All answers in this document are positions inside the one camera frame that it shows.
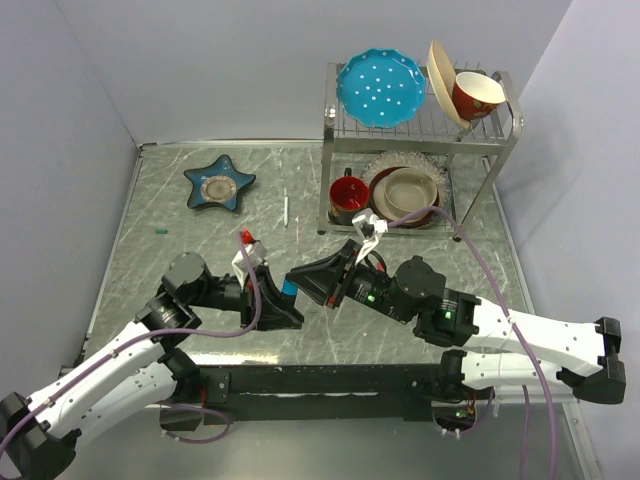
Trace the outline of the blue pen cap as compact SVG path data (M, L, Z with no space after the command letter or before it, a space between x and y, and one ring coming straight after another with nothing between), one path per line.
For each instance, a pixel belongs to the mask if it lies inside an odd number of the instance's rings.
M284 280L282 284L281 293L285 296L296 297L298 293L298 287L288 280Z

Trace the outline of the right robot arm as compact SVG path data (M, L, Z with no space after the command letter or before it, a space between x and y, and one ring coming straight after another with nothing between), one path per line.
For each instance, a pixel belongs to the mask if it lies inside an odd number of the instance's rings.
M619 358L621 325L602 317L593 323L553 320L502 307L447 287L446 278L420 256L393 274L358 258L348 240L326 258L293 268L288 284L315 303L336 308L349 298L444 348L439 390L460 398L469 389L540 384L544 392L565 385L583 401L616 405L626 391Z

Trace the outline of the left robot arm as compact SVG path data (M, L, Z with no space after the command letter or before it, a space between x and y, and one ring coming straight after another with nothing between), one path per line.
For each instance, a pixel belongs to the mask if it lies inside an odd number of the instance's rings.
M241 336L251 330L298 329L296 287L277 287L267 263L245 255L236 278L210 273L197 253L170 264L155 297L105 347L51 385L1 402L1 451L22 479L54 479L80 443L157 402L184 402L203 385L180 343L198 333L195 308L235 311Z

